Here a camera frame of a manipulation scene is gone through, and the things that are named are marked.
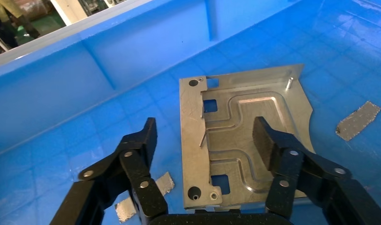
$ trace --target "person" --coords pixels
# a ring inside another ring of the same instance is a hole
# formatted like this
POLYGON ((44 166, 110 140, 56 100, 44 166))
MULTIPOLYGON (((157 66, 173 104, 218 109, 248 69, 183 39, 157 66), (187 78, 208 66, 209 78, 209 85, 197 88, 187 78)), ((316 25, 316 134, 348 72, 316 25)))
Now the person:
POLYGON ((23 15, 22 10, 13 0, 0 0, 0 19, 3 27, 12 30, 12 32, 15 31, 4 8, 18 19, 19 23, 23 26, 30 37, 36 39, 40 36, 40 33, 33 27, 29 19, 23 15))
POLYGON ((0 19, 0 38, 10 48, 18 47, 18 42, 15 39, 15 33, 7 29, 7 27, 5 27, 2 24, 1 19, 0 19))

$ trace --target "machinery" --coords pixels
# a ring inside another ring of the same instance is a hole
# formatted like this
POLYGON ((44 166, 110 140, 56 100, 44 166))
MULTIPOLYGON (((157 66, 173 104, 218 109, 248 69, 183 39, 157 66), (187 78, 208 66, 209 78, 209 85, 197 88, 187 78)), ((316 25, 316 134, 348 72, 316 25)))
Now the machinery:
POLYGON ((294 135, 273 130, 263 117, 255 117, 250 135, 274 177, 265 213, 195 210, 194 214, 168 214, 149 173, 157 129, 155 119, 148 118, 143 130, 124 136, 114 153, 79 173, 81 181, 73 184, 51 225, 101 224, 104 209, 126 190, 144 225, 290 225, 296 190, 321 207, 331 225, 381 225, 380 207, 348 169, 308 151, 294 135))

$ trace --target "silver tape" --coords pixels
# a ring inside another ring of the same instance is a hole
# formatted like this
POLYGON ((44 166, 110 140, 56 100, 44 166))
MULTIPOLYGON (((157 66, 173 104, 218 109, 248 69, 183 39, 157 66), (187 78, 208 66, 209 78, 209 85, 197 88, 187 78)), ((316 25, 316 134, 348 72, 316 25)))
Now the silver tape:
MULTIPOLYGON (((164 196, 169 193, 174 188, 174 182, 170 174, 166 172, 163 176, 157 179, 156 185, 159 188, 161 194, 164 196)), ((118 204, 114 205, 116 209, 117 216, 119 217, 120 223, 126 222, 133 215, 137 213, 134 208, 134 203, 131 198, 128 197, 118 204)))
POLYGON ((342 120, 337 125, 335 132, 344 140, 349 141, 369 125, 380 110, 380 107, 367 101, 362 107, 342 120))

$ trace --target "sheet metal part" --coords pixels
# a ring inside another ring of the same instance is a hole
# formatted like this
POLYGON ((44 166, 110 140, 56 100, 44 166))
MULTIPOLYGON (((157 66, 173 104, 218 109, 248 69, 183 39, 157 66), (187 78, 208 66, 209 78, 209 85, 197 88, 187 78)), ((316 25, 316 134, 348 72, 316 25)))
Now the sheet metal part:
MULTIPOLYGON (((309 137, 312 107, 298 80, 303 67, 297 64, 180 81, 186 209, 265 201, 273 177, 253 144, 256 116, 266 118, 273 129, 294 134, 313 152, 309 137), (219 86, 207 89, 207 79, 218 79, 219 86), (200 115, 203 100, 211 99, 216 100, 218 111, 200 115), (223 174, 229 179, 227 195, 211 185, 211 176, 223 174), (199 198, 190 195, 193 187, 200 190, 199 198), (210 199, 212 192, 218 195, 215 201, 210 199)), ((296 197, 303 196, 297 191, 296 197)))
MULTIPOLYGON (((168 172, 156 180, 156 185, 163 196, 174 188, 173 179, 168 172)), ((137 213, 130 197, 114 205, 114 208, 116 209, 120 223, 127 221, 137 213)))
POLYGON ((376 118, 380 110, 379 106, 367 101, 358 110, 342 120, 337 125, 335 133, 346 141, 351 140, 376 118))

